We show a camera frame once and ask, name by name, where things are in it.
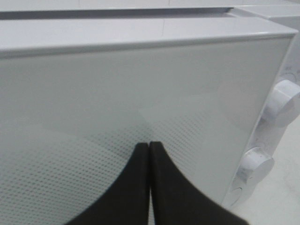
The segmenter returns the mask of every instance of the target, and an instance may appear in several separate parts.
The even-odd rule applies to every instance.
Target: white microwave
[[[153,141],[213,202],[249,198],[300,113],[300,5],[242,2],[5,2],[0,224],[68,224]]]

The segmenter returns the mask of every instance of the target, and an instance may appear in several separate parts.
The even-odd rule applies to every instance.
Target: white floor
[[[300,225],[300,117],[287,128],[274,159],[270,174],[233,212],[251,225]]]

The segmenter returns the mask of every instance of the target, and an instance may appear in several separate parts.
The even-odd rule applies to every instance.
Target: white knob
[[[274,159],[262,148],[255,147],[246,152],[237,175],[246,185],[253,186],[262,181],[274,166]]]
[[[289,80],[277,83],[268,99],[262,118],[285,127],[300,114],[300,86]]]

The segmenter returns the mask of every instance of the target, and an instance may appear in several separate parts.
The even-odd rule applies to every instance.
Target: microwave
[[[136,187],[94,206],[141,178],[135,209],[159,225],[175,174],[193,190],[178,201],[199,191],[230,210],[300,113],[291,2],[4,1],[0,30],[0,224],[74,225],[125,189],[130,208]]]

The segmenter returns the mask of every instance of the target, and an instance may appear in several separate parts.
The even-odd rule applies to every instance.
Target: perforated mesh screen
[[[24,148],[1,146],[0,224],[65,224],[108,189],[138,142],[162,141],[192,180],[208,121],[198,112],[51,144],[28,145],[33,138],[20,131]]]

